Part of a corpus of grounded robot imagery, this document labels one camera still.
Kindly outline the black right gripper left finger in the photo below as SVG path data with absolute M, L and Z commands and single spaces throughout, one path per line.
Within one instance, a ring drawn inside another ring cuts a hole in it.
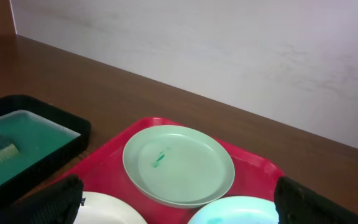
M 0 210 L 0 224 L 73 224 L 83 201 L 83 181 L 66 176 Z

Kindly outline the white plate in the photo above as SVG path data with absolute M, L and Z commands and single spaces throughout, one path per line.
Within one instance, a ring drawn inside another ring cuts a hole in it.
M 130 205 L 110 195 L 83 192 L 74 224 L 147 224 Z

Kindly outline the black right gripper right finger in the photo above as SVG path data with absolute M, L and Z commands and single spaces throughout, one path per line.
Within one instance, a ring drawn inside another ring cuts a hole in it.
M 279 224 L 358 224 L 358 215 L 281 176 L 274 191 Z

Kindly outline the mint green plate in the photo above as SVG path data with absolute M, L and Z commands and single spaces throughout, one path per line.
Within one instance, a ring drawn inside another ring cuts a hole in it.
M 196 208 L 224 196 L 235 179 L 234 163 L 212 137 L 177 125 L 135 133 L 125 144 L 127 176 L 148 198 L 175 208 Z

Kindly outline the light blue plate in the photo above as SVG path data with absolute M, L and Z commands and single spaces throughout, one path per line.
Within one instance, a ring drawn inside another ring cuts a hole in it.
M 278 224 L 279 216 L 272 201 L 233 196 L 220 198 L 198 210 L 188 224 Z

